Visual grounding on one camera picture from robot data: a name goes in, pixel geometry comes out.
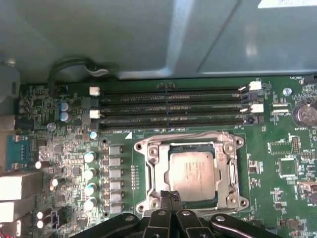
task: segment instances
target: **cable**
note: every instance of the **cable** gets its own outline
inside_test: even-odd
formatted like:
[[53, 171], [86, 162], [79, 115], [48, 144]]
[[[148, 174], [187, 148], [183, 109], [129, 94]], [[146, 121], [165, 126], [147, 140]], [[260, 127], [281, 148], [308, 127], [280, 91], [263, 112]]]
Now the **cable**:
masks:
[[55, 75], [61, 71], [62, 69], [76, 66], [76, 65], [85, 65], [86, 68], [90, 71], [97, 71], [97, 64], [89, 58], [77, 58], [77, 59], [70, 59], [63, 61], [61, 63], [55, 64], [52, 69], [50, 70], [48, 76], [48, 86], [49, 86], [49, 95], [54, 95], [54, 88], [55, 88]]

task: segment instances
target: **white label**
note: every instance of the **white label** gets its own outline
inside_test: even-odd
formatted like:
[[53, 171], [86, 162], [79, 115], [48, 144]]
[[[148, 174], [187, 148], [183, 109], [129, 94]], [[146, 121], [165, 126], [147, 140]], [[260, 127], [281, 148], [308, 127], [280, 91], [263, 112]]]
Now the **white label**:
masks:
[[317, 0], [262, 0], [258, 8], [317, 6]]

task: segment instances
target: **cpu socket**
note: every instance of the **cpu socket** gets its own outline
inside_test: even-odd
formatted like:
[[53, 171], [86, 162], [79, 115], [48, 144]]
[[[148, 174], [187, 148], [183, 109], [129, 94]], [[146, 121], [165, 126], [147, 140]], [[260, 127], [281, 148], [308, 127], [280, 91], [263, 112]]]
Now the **cpu socket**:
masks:
[[240, 196], [236, 150], [244, 139], [227, 132], [155, 135], [137, 142], [144, 155], [146, 199], [136, 211], [159, 208], [161, 190], [180, 193], [185, 208], [203, 216], [249, 206]]

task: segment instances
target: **motherboard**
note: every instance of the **motherboard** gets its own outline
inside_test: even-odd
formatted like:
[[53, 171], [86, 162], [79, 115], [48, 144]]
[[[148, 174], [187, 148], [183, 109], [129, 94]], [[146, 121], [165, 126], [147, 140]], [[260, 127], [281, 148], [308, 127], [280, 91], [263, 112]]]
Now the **motherboard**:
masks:
[[[159, 208], [159, 191], [282, 237], [317, 236], [314, 76], [22, 85], [7, 170], [41, 170], [33, 237]], [[42, 219], [63, 207], [63, 223]]]

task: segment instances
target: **capacitor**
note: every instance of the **capacitor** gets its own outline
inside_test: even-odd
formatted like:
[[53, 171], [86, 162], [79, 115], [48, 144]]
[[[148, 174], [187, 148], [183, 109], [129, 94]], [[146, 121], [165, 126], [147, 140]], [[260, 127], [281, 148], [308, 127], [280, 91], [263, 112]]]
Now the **capacitor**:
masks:
[[88, 200], [84, 203], [84, 209], [86, 211], [92, 210], [97, 204], [97, 199], [94, 197], [89, 197]]
[[95, 192], [97, 191], [97, 185], [93, 182], [91, 182], [90, 184], [88, 184], [85, 187], [85, 195], [86, 196], [91, 196], [93, 195]]
[[52, 180], [52, 186], [57, 187], [58, 185], [62, 185], [66, 183], [66, 179], [64, 178], [53, 178]]
[[39, 220], [36, 226], [39, 229], [42, 229], [44, 226], [47, 226], [49, 223], [51, 223], [51, 221], [52, 221], [51, 216], [47, 216], [47, 217], [44, 217], [42, 220]]
[[95, 152], [90, 151], [84, 155], [84, 160], [86, 163], [91, 163], [96, 159], [97, 155]]
[[96, 133], [95, 131], [91, 131], [91, 132], [89, 133], [89, 137], [90, 137], [92, 140], [96, 140], [97, 137], [98, 137], [98, 135], [97, 135], [97, 133]]
[[67, 112], [62, 112], [59, 115], [59, 119], [63, 122], [69, 122], [71, 120], [71, 115], [68, 114]]
[[42, 218], [44, 218], [44, 217], [50, 215], [50, 214], [51, 214], [51, 211], [52, 211], [51, 207], [45, 208], [44, 210], [39, 211], [39, 212], [36, 214], [36, 217], [37, 217], [38, 219], [42, 219]]
[[38, 161], [35, 163], [35, 168], [38, 170], [43, 169], [43, 168], [48, 168], [50, 166], [51, 166], [51, 164], [49, 161]]
[[70, 110], [68, 103], [65, 103], [65, 102], [61, 103], [59, 108], [62, 112], [68, 112]]
[[90, 168], [84, 171], [84, 178], [86, 180], [91, 180], [94, 176], [96, 176], [97, 171], [94, 168]]

